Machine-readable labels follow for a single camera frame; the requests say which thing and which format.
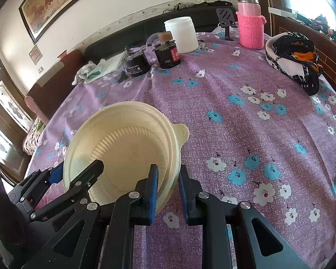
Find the patterned blanket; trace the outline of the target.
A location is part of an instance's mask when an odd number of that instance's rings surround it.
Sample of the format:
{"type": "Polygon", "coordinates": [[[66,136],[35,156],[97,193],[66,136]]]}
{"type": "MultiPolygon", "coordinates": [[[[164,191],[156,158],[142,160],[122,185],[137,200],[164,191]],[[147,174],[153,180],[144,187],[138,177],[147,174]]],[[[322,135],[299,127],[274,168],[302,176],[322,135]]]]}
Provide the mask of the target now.
{"type": "Polygon", "coordinates": [[[24,152],[29,156],[34,154],[45,127],[43,121],[36,117],[22,145],[24,152]]]}

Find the pink sleeved bottle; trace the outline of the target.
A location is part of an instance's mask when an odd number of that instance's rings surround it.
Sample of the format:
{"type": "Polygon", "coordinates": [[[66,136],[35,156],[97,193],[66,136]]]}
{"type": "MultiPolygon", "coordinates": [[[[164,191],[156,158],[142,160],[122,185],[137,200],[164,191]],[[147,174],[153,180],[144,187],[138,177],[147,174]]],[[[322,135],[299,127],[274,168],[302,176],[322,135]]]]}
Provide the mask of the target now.
{"type": "Polygon", "coordinates": [[[266,18],[258,0],[238,0],[237,6],[240,44],[248,49],[263,49],[266,18]]]}

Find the white cloth bag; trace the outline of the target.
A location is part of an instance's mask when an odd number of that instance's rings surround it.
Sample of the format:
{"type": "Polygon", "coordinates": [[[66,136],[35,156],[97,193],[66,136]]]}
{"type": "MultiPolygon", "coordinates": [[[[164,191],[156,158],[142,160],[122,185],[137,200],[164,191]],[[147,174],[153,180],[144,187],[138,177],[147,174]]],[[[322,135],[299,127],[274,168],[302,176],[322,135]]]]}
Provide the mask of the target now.
{"type": "Polygon", "coordinates": [[[127,51],[125,50],[122,53],[109,58],[108,60],[101,59],[96,67],[87,74],[87,77],[84,80],[84,84],[87,85],[95,80],[102,78],[103,76],[119,70],[126,55],[127,51]]]}

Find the brown sofa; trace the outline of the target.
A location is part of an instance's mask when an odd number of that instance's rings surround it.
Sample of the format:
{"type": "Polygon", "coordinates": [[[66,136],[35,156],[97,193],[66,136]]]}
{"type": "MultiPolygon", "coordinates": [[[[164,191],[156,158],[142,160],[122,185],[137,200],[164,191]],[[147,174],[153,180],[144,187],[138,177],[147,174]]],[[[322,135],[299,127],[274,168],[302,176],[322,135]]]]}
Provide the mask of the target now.
{"type": "Polygon", "coordinates": [[[72,82],[84,62],[80,50],[70,52],[47,70],[25,95],[26,105],[44,124],[49,123],[73,90],[72,82]]]}

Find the cream disposable bowl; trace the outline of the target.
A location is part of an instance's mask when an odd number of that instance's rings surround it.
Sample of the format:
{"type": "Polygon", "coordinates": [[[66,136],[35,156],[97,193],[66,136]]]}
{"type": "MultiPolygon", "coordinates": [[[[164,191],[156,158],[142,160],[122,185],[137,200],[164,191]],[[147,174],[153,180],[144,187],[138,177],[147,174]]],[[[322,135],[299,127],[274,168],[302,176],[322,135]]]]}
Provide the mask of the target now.
{"type": "Polygon", "coordinates": [[[186,125],[173,124],[149,104],[126,101],[107,106],[75,133],[64,159],[65,189],[94,160],[103,173],[90,188],[91,200],[105,205],[134,190],[158,166],[156,212],[169,201],[181,166],[181,147],[189,139],[186,125]]]}

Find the black phone stand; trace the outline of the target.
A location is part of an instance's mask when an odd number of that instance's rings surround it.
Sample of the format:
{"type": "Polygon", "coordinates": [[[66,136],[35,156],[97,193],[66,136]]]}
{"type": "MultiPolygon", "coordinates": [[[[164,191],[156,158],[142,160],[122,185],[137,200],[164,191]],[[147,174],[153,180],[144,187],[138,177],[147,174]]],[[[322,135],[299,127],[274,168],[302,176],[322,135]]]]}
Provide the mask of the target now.
{"type": "Polygon", "coordinates": [[[232,9],[229,7],[216,8],[216,14],[219,20],[219,26],[224,28],[224,39],[226,41],[232,41],[230,28],[237,27],[232,9]]]}

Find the black orange patterned scarf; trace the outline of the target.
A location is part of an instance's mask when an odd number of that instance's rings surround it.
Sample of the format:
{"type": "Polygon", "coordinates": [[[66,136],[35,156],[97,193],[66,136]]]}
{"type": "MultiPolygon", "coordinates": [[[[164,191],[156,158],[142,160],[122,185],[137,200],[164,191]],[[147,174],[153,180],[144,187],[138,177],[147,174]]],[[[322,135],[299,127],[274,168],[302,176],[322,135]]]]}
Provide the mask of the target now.
{"type": "Polygon", "coordinates": [[[283,32],[265,44],[265,57],[270,66],[286,75],[309,95],[319,91],[319,76],[324,74],[316,46],[298,32],[283,32]]]}

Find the white cloth gloves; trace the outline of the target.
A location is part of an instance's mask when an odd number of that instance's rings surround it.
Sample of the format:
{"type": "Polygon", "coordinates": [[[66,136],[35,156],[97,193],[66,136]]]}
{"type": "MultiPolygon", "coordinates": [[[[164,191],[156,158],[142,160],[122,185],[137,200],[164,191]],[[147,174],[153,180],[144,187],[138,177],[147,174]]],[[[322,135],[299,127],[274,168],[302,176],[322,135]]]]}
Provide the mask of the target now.
{"type": "Polygon", "coordinates": [[[105,60],[101,59],[98,64],[94,64],[92,61],[89,61],[88,64],[82,66],[74,76],[72,85],[78,85],[83,83],[84,85],[90,84],[95,80],[104,76],[104,64],[105,60]]]}

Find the white plastic jar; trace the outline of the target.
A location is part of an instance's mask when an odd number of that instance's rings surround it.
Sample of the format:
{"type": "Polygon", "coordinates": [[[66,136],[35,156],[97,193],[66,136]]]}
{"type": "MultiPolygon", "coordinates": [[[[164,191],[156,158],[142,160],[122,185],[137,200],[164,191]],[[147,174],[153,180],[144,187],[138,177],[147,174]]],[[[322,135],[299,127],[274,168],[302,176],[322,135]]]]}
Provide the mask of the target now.
{"type": "Polygon", "coordinates": [[[179,54],[195,51],[199,45],[195,27],[190,16],[182,16],[164,22],[165,30],[171,32],[179,54]]]}

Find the black motor with cork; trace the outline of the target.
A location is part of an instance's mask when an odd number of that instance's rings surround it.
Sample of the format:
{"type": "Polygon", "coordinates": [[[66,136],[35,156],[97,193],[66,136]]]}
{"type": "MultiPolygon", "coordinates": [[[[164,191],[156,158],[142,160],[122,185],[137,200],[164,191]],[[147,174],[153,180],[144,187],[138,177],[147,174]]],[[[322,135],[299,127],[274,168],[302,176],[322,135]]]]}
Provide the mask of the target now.
{"type": "Polygon", "coordinates": [[[171,69],[181,62],[177,45],[170,31],[158,34],[158,42],[153,51],[162,69],[171,69]]]}

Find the black sofa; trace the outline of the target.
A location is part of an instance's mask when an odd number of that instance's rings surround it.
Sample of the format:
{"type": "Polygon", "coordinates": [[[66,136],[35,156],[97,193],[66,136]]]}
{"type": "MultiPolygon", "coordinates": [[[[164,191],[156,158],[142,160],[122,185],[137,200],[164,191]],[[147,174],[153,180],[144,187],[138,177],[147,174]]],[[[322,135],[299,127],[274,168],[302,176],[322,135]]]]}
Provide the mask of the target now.
{"type": "Polygon", "coordinates": [[[197,32],[212,32],[219,23],[217,8],[229,8],[232,13],[237,11],[232,3],[217,1],[203,2],[187,9],[174,10],[154,16],[92,43],[84,50],[84,58],[86,61],[98,63],[102,58],[107,59],[123,52],[126,46],[130,48],[140,47],[146,43],[150,35],[165,31],[164,22],[173,18],[189,16],[192,18],[197,32]]]}

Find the wooden door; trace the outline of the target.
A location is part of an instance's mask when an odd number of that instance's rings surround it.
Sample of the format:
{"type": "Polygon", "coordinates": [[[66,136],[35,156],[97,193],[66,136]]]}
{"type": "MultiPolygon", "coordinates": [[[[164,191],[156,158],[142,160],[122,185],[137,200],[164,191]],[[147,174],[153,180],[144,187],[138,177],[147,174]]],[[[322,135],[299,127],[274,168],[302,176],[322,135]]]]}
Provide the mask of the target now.
{"type": "Polygon", "coordinates": [[[23,143],[34,117],[0,59],[0,167],[9,182],[24,179],[31,156],[23,143]]]}

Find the purple floral tablecloth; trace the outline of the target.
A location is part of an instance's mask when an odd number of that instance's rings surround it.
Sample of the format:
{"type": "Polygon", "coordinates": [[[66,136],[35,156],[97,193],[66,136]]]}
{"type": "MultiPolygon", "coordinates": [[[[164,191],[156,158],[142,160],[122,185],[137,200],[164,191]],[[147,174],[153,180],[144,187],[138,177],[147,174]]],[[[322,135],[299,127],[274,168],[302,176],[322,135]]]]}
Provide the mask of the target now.
{"type": "Polygon", "coordinates": [[[78,129],[121,101],[141,101],[190,137],[182,162],[220,200],[247,200],[311,268],[336,251],[336,92],[324,77],[309,96],[273,69],[262,50],[201,33],[180,65],[119,81],[110,74],[80,83],[45,128],[28,172],[64,160],[78,129]]]}

